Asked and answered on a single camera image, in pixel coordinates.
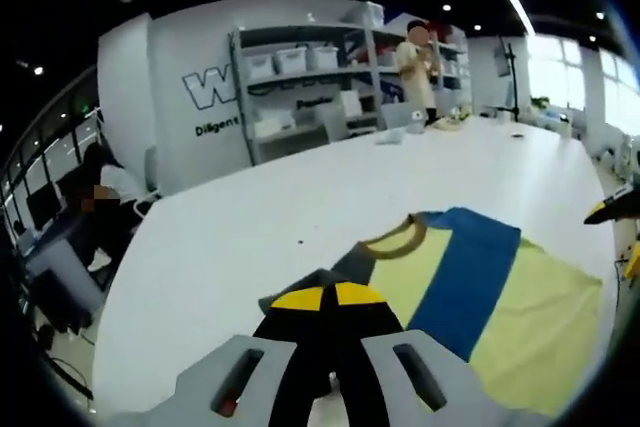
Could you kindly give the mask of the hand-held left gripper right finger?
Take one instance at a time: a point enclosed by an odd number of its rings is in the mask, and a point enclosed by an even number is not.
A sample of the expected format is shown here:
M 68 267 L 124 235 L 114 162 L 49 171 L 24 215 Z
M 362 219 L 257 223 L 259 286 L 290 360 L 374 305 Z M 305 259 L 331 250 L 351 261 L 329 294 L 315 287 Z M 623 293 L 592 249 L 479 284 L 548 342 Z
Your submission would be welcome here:
M 340 392 L 351 426 L 545 426 L 492 400 L 473 370 L 420 330 L 406 331 L 366 285 L 331 289 Z

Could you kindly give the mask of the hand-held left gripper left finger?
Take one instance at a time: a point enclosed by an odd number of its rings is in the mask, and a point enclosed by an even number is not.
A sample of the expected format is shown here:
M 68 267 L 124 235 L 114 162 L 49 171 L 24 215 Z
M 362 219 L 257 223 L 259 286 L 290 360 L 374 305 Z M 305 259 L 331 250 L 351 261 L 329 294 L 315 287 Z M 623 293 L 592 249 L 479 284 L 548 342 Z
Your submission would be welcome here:
M 176 379 L 175 392 L 119 426 L 305 426 L 325 395 L 323 286 L 276 297 L 252 336 L 235 335 Z

